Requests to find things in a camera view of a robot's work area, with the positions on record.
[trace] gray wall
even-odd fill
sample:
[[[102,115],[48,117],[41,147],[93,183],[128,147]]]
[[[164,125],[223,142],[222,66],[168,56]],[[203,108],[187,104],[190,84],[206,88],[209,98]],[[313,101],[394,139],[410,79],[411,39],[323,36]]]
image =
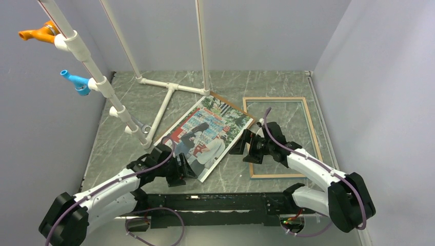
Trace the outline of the gray wall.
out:
[[[315,218],[308,218],[302,233],[311,234],[325,228],[329,219],[316,223]],[[135,233],[153,245],[172,245],[180,236],[181,227],[151,229],[148,232]],[[125,235],[125,221],[115,220],[89,235],[84,246],[143,246],[142,242]],[[280,227],[265,227],[261,224],[247,225],[215,225],[206,227],[186,227],[185,235],[179,246],[360,246],[358,233],[354,230],[343,233],[332,226],[324,234],[317,237],[300,238],[286,235]]]
[[[57,3],[109,76],[75,7]],[[104,103],[99,93],[80,97],[59,75],[68,69],[88,76],[72,54],[19,38],[18,31],[48,20],[37,1],[9,1],[0,9],[1,245],[43,245],[39,223],[58,194],[77,192]]]
[[[142,70],[200,70],[194,0],[108,1]],[[210,70],[313,70],[350,0],[204,0]],[[98,1],[75,0],[113,71],[132,70]]]
[[[435,2],[352,1],[314,71],[342,170],[360,173],[374,245],[433,245]]]

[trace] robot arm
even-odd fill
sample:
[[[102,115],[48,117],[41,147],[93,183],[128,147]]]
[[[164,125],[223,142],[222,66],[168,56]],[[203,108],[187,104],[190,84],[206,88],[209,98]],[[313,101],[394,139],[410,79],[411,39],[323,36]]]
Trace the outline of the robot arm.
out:
[[[80,245],[88,234],[113,218],[130,213],[136,207],[147,207],[142,204],[147,202],[147,194],[141,187],[154,181],[156,177],[166,177],[170,187],[185,185],[184,178],[196,178],[184,154],[171,157],[162,166],[150,172],[134,175],[156,166],[170,154],[171,149],[168,146],[159,144],[150,154],[132,161],[104,183],[74,196],[66,192],[59,195],[39,226],[39,232],[47,238],[60,216],[74,203],[85,199],[61,220],[50,238],[52,245]],[[101,191],[95,196],[89,196],[96,190]]]
[[[328,216],[335,226],[343,232],[350,232],[363,222],[363,214],[357,196],[361,198],[366,218],[368,219],[375,214],[373,202],[364,180],[359,174],[346,174],[328,167],[307,153],[299,144],[287,142],[276,122],[267,124],[271,136],[266,133],[264,125],[261,127],[264,137],[246,129],[242,138],[230,150],[230,154],[243,154],[245,144],[249,143],[249,153],[243,158],[243,161],[261,164],[264,155],[271,155],[275,161],[280,162],[285,167],[304,174],[322,190],[308,188],[302,183],[292,185],[283,192],[287,208],[308,208]],[[292,151],[280,147],[271,137]],[[355,188],[357,194],[347,183]]]

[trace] blue pipe fitting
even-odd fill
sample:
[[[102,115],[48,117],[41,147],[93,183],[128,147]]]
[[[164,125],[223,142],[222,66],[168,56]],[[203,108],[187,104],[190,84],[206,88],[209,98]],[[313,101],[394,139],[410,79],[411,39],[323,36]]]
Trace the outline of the blue pipe fitting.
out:
[[[83,78],[80,76],[76,76],[76,75],[71,75],[68,70],[63,70],[61,72],[61,75],[71,81],[74,86],[75,86],[75,90],[78,92],[78,94],[80,96],[86,96],[91,92],[91,89],[88,87],[88,82],[89,79],[88,78]]]

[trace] orange nozzle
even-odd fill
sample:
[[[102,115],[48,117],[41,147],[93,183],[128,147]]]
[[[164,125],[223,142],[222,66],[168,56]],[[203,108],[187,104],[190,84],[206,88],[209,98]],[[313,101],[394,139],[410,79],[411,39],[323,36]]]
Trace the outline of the orange nozzle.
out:
[[[54,44],[54,37],[59,34],[56,25],[50,20],[44,23],[44,26],[37,30],[26,30],[18,32],[20,38],[24,41],[35,38],[39,41]]]

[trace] gray marble table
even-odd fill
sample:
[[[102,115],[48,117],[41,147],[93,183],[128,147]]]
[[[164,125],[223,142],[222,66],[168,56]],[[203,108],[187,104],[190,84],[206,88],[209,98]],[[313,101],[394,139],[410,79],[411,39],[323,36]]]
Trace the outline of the gray marble table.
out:
[[[202,87],[202,73],[198,71],[147,71],[143,73],[143,77]],[[305,97],[323,161],[333,166],[313,93],[303,71],[210,71],[210,79],[212,91],[240,108],[243,97]],[[166,89],[136,83],[133,72],[118,72],[112,84],[130,113],[143,123],[151,125],[166,95]],[[154,140],[200,98],[200,95],[176,91]],[[272,111],[268,121],[278,122],[288,141],[299,142],[308,152],[314,154],[312,139],[307,133],[307,123],[303,113],[301,114],[302,108],[290,102],[253,102],[248,104],[248,112],[261,118],[269,106]],[[110,102],[106,102],[85,173],[84,190],[99,185],[145,153],[137,139],[124,133],[125,125],[119,119],[109,116],[110,107]],[[257,129],[256,125],[252,127],[253,131]],[[281,192],[294,183],[306,182],[304,178],[251,179],[248,164],[242,158],[243,156],[238,155],[225,156],[203,183],[189,179],[185,186],[169,188],[164,178],[156,178],[154,182],[143,186],[143,189],[150,194]],[[291,173],[291,170],[270,159],[266,159],[263,165],[254,165],[254,171],[260,174]]]

